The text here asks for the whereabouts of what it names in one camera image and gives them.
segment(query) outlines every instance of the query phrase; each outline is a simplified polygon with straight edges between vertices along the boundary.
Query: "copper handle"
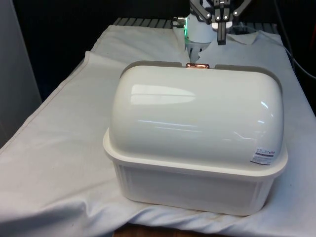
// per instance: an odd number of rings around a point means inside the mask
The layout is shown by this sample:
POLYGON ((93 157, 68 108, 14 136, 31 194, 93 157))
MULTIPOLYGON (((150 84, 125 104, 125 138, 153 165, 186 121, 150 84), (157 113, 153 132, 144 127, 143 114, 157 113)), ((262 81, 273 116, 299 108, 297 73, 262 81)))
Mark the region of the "copper handle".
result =
POLYGON ((186 68, 209 69, 209 65, 206 63, 187 63, 186 68))

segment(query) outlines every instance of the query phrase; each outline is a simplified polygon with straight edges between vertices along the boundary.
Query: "green light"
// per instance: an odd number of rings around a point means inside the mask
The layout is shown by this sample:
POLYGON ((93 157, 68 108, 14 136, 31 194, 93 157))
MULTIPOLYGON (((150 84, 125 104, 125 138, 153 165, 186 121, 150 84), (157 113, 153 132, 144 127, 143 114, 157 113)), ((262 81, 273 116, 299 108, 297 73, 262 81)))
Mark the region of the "green light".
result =
POLYGON ((187 37, 188 33, 188 18, 186 18, 186 24, 184 25, 184 37, 187 37))

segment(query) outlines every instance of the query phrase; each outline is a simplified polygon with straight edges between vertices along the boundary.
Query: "black cable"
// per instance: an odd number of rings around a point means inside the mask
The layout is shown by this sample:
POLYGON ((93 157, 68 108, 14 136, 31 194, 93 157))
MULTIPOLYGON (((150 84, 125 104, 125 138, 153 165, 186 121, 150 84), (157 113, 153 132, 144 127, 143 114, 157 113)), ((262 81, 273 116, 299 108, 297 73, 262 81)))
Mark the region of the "black cable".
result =
POLYGON ((293 71, 295 72, 294 54, 293 54, 293 50, 292 50, 292 46, 291 46, 290 40, 289 40, 289 38, 287 36, 286 30, 285 30, 285 27, 284 27, 284 24, 283 24, 283 20, 282 20, 282 16, 281 16, 280 10, 279 10, 278 5, 277 5, 277 0, 274 0, 274 4, 275 4, 275 8, 276 8, 276 14, 277 14, 277 17, 278 17, 278 21, 280 22, 280 25, 281 25, 281 28, 282 28, 282 31, 283 31, 283 34, 284 34, 284 37, 285 37, 285 40, 286 40, 286 44, 287 44, 288 50, 290 52, 292 68, 293 68, 293 71))

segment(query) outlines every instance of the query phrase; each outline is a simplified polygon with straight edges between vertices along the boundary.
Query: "white plastic container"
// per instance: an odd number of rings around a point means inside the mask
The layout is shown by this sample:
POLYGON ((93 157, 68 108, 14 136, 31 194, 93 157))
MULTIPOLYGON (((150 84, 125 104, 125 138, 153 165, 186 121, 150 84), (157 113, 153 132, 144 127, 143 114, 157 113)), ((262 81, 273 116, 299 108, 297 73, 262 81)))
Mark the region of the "white plastic container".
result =
POLYGON ((127 198, 233 215, 262 208, 287 163, 281 88, 261 69, 233 69, 125 70, 103 144, 127 198))

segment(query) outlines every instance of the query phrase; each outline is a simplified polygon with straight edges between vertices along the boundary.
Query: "dark background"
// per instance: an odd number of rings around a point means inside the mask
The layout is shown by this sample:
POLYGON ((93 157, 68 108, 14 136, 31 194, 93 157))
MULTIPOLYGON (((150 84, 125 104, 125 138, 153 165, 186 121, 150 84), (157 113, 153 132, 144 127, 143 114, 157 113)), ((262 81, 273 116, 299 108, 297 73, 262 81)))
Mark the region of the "dark background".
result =
MULTIPOLYGON (((170 19, 189 14, 188 0, 13 0, 30 61, 44 100, 84 58, 84 53, 118 17, 170 19)), ((316 75, 316 0, 278 0, 294 57, 316 75)), ((253 0, 244 22, 277 23, 273 0, 253 0)), ((284 32, 279 27, 284 40, 284 32)), ((316 80, 296 68, 316 113, 316 80)))

